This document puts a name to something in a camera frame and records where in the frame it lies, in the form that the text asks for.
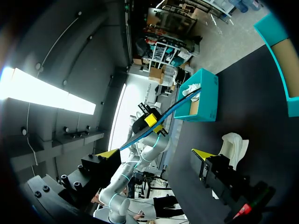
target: person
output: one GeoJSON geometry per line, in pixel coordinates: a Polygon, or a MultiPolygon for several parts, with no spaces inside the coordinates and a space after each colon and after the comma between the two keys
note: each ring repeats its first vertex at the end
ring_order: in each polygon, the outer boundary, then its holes
{"type": "MultiPolygon", "coordinates": [[[[130,200],[129,214],[134,214],[135,220],[152,220],[157,218],[170,218],[173,216],[183,215],[182,209],[171,209],[178,203],[175,196],[166,196],[160,198],[135,198],[130,200]]],[[[104,205],[99,200],[99,193],[97,193],[91,200],[92,203],[99,203],[104,205]]]]}

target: light panel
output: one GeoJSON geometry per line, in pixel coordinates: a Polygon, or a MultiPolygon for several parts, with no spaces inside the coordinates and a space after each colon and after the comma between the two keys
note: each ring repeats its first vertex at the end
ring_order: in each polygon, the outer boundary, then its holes
{"type": "Polygon", "coordinates": [[[5,68],[0,80],[0,99],[13,98],[93,115],[96,104],[77,97],[20,69],[5,68]]]}
{"type": "Polygon", "coordinates": [[[35,78],[19,69],[14,70],[9,97],[33,104],[64,109],[69,93],[35,78]]]}
{"type": "Polygon", "coordinates": [[[95,104],[69,93],[64,109],[93,115],[95,104]]]}

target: white cloth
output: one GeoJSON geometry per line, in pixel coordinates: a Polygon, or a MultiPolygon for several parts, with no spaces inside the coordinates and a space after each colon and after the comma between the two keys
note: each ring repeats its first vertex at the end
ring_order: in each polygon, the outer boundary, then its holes
{"type": "MultiPolygon", "coordinates": [[[[193,92],[194,90],[199,89],[200,88],[200,83],[195,83],[195,84],[188,85],[188,86],[189,86],[188,89],[182,91],[183,96],[187,96],[189,93],[193,92]]],[[[196,94],[196,96],[191,98],[191,101],[192,102],[197,101],[199,99],[199,95],[200,95],[200,93],[196,94]]]]}
{"type": "Polygon", "coordinates": [[[144,218],[140,218],[139,220],[152,220],[157,216],[153,198],[129,198],[129,200],[129,210],[134,213],[139,213],[139,211],[141,210],[144,213],[144,218]]]}
{"type": "MultiPolygon", "coordinates": [[[[236,133],[228,133],[222,137],[223,145],[219,152],[229,158],[229,165],[236,170],[238,162],[244,157],[249,140],[243,140],[242,137],[236,133]]],[[[212,190],[212,196],[219,199],[215,192],[212,190]]]]}

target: cardboard box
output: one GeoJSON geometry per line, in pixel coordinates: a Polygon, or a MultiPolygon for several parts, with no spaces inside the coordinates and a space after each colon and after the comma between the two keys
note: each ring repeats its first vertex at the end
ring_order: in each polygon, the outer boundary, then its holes
{"type": "Polygon", "coordinates": [[[135,64],[142,65],[142,60],[141,59],[133,58],[133,61],[134,61],[135,64]]]}
{"type": "Polygon", "coordinates": [[[162,77],[162,69],[150,68],[149,80],[160,82],[162,77]]]}
{"type": "Polygon", "coordinates": [[[160,78],[159,84],[163,83],[163,78],[164,78],[164,73],[161,73],[161,78],[160,78]]]}
{"type": "Polygon", "coordinates": [[[299,96],[299,58],[290,39],[285,39],[275,45],[272,50],[285,77],[290,97],[299,96]]]}
{"type": "Polygon", "coordinates": [[[189,115],[196,115],[198,112],[199,100],[191,102],[189,115]]]}

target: yellow tape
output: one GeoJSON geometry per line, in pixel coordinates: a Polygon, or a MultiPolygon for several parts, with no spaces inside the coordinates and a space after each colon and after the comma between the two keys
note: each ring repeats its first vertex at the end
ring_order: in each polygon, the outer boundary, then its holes
{"type": "Polygon", "coordinates": [[[197,155],[199,155],[204,161],[206,161],[206,158],[208,158],[208,157],[215,156],[213,154],[206,153],[206,152],[200,151],[200,150],[195,149],[195,148],[193,148],[192,151],[194,153],[196,153],[197,155]]]}
{"type": "Polygon", "coordinates": [[[112,156],[118,149],[114,149],[114,150],[110,150],[108,152],[104,152],[104,153],[100,153],[100,154],[96,154],[96,156],[100,155],[103,156],[105,158],[109,158],[110,156],[112,156]]]}

